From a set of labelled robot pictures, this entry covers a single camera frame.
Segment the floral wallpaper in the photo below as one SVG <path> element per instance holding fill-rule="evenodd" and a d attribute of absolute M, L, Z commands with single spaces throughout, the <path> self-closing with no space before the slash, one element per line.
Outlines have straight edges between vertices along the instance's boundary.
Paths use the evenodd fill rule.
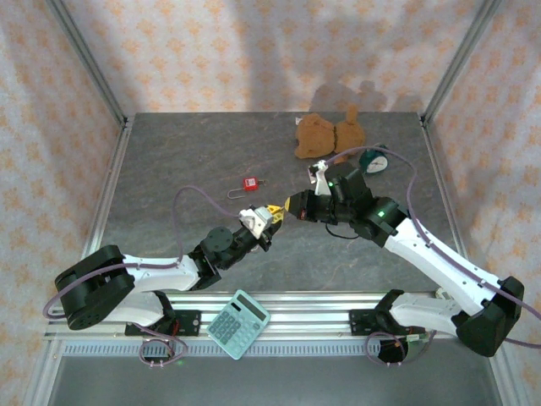
<path fill-rule="evenodd" d="M 434 129 L 469 255 L 501 277 L 520 279 L 527 303 L 541 310 L 538 0 L 500 5 Z M 523 310 L 511 336 L 541 343 L 541 323 Z M 514 350 L 532 402 L 541 404 L 541 351 Z"/>
<path fill-rule="evenodd" d="M 20 405 L 41 307 L 81 255 L 117 125 L 43 0 L 0 2 L 0 404 Z"/>
<path fill-rule="evenodd" d="M 417 111 L 482 0 L 66 0 L 127 115 Z"/>

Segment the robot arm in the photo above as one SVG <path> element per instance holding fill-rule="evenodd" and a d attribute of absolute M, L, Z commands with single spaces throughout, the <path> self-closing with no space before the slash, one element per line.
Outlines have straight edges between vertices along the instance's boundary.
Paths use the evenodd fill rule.
<path fill-rule="evenodd" d="M 232 233 L 225 227 L 212 229 L 181 261 L 123 255 L 116 245 L 102 247 L 55 280 L 60 292 L 94 270 L 126 264 L 91 277 L 60 299 L 69 328 L 80 330 L 101 321 L 123 321 L 152 326 L 157 331 L 170 330 L 175 316 L 161 291 L 200 290 L 218 282 L 220 271 L 242 260 L 256 246 L 269 250 L 282 218 L 278 206 L 242 210 L 239 215 L 242 227 L 238 231 Z"/>
<path fill-rule="evenodd" d="M 438 255 L 421 239 L 405 207 L 388 197 L 372 196 L 360 169 L 347 162 L 332 167 L 319 162 L 309 169 L 309 176 L 317 183 L 315 191 L 307 189 L 291 196 L 286 210 L 300 220 L 349 223 L 359 237 L 415 265 L 453 298 L 419 298 L 392 290 L 374 310 L 380 330 L 404 334 L 408 331 L 405 327 L 419 326 L 448 332 L 478 354 L 495 354 L 518 321 L 521 309 L 517 304 L 478 284 Z M 514 277 L 501 281 L 432 235 L 430 241 L 480 279 L 522 299 L 524 287 Z"/>

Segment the brown teddy bear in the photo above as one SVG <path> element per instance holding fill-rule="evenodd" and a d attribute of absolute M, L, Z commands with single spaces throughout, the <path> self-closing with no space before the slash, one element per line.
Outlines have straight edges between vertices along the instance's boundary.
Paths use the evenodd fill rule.
<path fill-rule="evenodd" d="M 303 117 L 295 136 L 298 140 L 297 158 L 318 158 L 335 149 L 334 126 L 315 112 Z"/>
<path fill-rule="evenodd" d="M 340 153 L 364 145 L 366 141 L 364 131 L 357 122 L 357 107 L 354 105 L 347 108 L 346 121 L 338 123 L 336 127 L 315 112 L 304 116 L 295 135 L 298 140 L 295 156 L 298 158 L 318 158 L 333 151 Z M 346 160 L 347 156 L 343 156 L 336 163 Z"/>
<path fill-rule="evenodd" d="M 357 107 L 353 104 L 347 107 L 346 121 L 341 121 L 335 127 L 336 146 L 335 153 L 339 154 L 355 146 L 362 146 L 366 141 L 366 135 L 357 122 Z M 342 156 L 335 163 L 347 161 L 348 156 Z"/>

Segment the gray table surface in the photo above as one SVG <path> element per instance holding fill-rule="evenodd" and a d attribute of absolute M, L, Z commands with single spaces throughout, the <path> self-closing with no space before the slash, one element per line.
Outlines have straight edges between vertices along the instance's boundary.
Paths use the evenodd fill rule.
<path fill-rule="evenodd" d="M 178 248 L 172 231 L 171 205 L 176 190 L 187 184 L 203 188 L 227 210 L 238 213 L 249 205 L 282 206 L 289 195 L 312 187 L 307 167 L 316 159 L 293 155 L 295 112 L 143 113 L 135 117 L 126 155 L 107 219 L 102 245 L 116 244 L 125 254 L 173 257 Z M 333 123 L 339 112 L 322 113 Z M 414 113 L 360 113 L 367 145 L 385 143 L 411 160 L 419 171 L 413 204 L 423 224 L 454 247 L 451 228 Z M 227 191 L 242 179 L 256 176 L 268 185 L 244 199 L 229 200 Z M 379 174 L 368 176 L 375 195 L 405 202 L 409 168 L 396 159 Z M 186 250 L 214 227 L 238 229 L 195 192 L 181 196 L 178 212 Z M 348 226 L 333 229 L 350 234 Z M 436 285 L 403 259 L 361 239 L 331 237 L 321 223 L 286 217 L 265 253 L 247 255 L 209 291 L 244 289 L 280 291 L 406 291 L 434 290 Z"/>

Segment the calculator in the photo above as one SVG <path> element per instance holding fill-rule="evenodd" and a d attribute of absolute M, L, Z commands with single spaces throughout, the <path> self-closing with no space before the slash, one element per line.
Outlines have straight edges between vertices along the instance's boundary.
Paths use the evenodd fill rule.
<path fill-rule="evenodd" d="M 270 319 L 271 314 L 261 304 L 238 290 L 207 332 L 233 359 L 240 359 Z"/>

